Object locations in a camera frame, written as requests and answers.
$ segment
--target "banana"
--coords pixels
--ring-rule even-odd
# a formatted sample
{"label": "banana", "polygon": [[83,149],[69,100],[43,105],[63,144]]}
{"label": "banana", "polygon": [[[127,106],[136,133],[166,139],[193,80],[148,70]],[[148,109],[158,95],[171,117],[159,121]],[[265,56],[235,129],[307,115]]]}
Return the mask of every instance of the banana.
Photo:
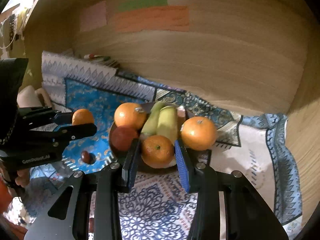
{"label": "banana", "polygon": [[175,106],[166,106],[160,110],[156,134],[167,137],[174,144],[178,138],[178,115]]}
{"label": "banana", "polygon": [[151,108],[151,113],[146,123],[142,127],[140,138],[141,140],[145,140],[147,137],[151,135],[155,135],[158,127],[158,119],[161,108],[163,108],[165,104],[163,102],[156,102]]}

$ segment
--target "beige mug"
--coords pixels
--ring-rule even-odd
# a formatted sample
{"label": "beige mug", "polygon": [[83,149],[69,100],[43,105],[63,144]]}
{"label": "beige mug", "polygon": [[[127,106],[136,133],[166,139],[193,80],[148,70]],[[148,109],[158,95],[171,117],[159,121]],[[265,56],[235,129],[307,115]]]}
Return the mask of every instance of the beige mug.
{"label": "beige mug", "polygon": [[33,86],[27,86],[21,90],[17,96],[17,103],[19,107],[34,107],[43,106],[39,97],[42,96],[44,104],[52,107],[49,95],[43,88],[35,90]]}

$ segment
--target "orange sticky note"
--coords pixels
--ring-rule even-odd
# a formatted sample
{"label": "orange sticky note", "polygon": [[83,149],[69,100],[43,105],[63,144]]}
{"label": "orange sticky note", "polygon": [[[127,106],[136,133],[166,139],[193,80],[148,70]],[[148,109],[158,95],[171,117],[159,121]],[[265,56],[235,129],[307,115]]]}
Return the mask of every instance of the orange sticky note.
{"label": "orange sticky note", "polygon": [[139,32],[142,30],[189,31],[187,6],[157,6],[125,11],[115,14],[110,24],[117,32]]}
{"label": "orange sticky note", "polygon": [[87,7],[80,13],[80,32],[91,31],[106,24],[106,1]]}

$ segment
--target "metal screw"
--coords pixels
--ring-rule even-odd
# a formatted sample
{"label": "metal screw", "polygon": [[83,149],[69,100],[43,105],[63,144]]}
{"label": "metal screw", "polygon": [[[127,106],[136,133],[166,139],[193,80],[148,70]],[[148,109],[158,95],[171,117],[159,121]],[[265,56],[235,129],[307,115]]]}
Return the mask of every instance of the metal screw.
{"label": "metal screw", "polygon": [[111,163],[110,164],[110,168],[112,168],[112,169],[117,169],[117,168],[119,168],[120,167],[120,164],[119,163]]}
{"label": "metal screw", "polygon": [[242,177],[241,171],[233,171],[233,172],[231,172],[231,174],[233,176],[235,176],[236,178],[241,178]]}
{"label": "metal screw", "polygon": [[196,164],[196,167],[198,168],[198,169],[204,169],[205,168],[205,164],[204,163],[197,163]]}
{"label": "metal screw", "polygon": [[82,174],[83,174],[82,171],[76,171],[76,172],[73,174],[73,176],[76,177],[76,178],[79,178],[79,177],[82,176]]}

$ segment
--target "paper note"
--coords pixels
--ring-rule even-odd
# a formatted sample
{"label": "paper note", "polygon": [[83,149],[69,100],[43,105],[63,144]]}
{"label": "paper note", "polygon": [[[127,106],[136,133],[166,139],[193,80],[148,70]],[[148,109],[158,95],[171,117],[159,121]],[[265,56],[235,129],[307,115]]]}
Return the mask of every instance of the paper note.
{"label": "paper note", "polygon": [[87,7],[80,13],[80,32],[91,31],[106,24],[106,1]]}
{"label": "paper note", "polygon": [[189,31],[187,6],[160,6],[125,11],[115,14],[110,24],[116,32],[139,32],[142,30]]}
{"label": "paper note", "polygon": [[154,6],[167,6],[168,0],[130,0],[118,6],[118,12],[132,11]]}

